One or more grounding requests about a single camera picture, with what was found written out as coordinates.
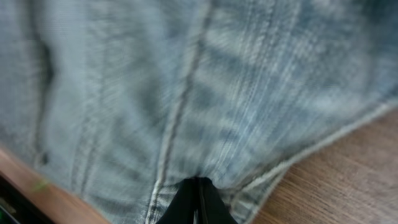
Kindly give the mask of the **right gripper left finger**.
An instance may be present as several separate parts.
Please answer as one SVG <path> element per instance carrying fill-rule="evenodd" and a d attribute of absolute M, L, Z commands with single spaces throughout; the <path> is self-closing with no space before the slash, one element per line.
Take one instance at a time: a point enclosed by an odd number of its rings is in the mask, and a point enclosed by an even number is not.
<path fill-rule="evenodd" d="M 197 208 L 197 180 L 184 179 L 169 207 L 156 224 L 193 224 Z"/>

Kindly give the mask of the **light blue denim shorts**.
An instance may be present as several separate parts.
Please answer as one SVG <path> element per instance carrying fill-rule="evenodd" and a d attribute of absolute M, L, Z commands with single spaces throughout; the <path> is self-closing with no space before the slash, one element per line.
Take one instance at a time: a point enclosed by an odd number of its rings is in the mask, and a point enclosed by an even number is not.
<path fill-rule="evenodd" d="M 190 177 L 248 223 L 396 106 L 396 1 L 1 2 L 1 142 L 111 223 L 155 223 Z"/>

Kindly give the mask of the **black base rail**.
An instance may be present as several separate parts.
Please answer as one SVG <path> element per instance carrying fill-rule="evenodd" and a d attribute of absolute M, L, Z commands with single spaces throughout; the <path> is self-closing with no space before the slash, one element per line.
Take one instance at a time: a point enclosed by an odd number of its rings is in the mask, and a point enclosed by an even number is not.
<path fill-rule="evenodd" d="M 1 177 L 1 224 L 54 224 L 10 182 Z"/>

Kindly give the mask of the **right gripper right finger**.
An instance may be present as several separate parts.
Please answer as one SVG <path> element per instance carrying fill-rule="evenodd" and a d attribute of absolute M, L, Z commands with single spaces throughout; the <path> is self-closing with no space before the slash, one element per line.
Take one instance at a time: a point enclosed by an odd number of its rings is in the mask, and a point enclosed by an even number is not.
<path fill-rule="evenodd" d="M 198 223 L 237 224 L 209 178 L 197 178 Z"/>

